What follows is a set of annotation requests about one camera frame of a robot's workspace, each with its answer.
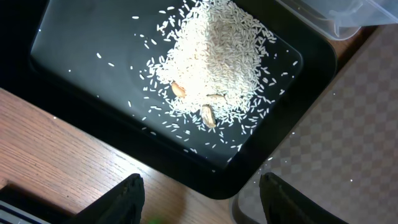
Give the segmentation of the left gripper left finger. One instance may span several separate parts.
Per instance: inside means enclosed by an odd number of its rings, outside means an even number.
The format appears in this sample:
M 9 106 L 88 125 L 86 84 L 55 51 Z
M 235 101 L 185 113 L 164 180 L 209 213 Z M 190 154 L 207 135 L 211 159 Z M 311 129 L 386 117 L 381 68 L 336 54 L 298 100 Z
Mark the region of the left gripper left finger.
M 144 181 L 132 174 L 67 220 L 70 224 L 139 224 L 145 202 Z

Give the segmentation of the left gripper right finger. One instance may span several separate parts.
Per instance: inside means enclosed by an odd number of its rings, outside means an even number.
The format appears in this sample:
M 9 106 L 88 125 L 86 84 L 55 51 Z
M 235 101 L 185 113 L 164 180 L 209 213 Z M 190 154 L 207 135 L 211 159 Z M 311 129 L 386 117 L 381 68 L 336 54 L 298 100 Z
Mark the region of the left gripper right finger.
M 271 172 L 261 175 L 259 188 L 268 224 L 347 224 Z

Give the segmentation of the white rice pile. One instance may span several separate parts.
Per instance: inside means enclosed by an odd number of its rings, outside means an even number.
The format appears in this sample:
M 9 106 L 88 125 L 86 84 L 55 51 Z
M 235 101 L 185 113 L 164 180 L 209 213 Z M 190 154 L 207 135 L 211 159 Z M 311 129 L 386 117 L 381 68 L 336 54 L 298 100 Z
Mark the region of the white rice pile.
M 104 52 L 92 94 L 130 115 L 141 135 L 224 166 L 295 80 L 302 56 L 232 1 L 192 1 L 159 12 L 153 35 L 136 34 L 137 60 Z M 171 84 L 185 89 L 176 97 Z M 216 127 L 201 107 L 210 105 Z

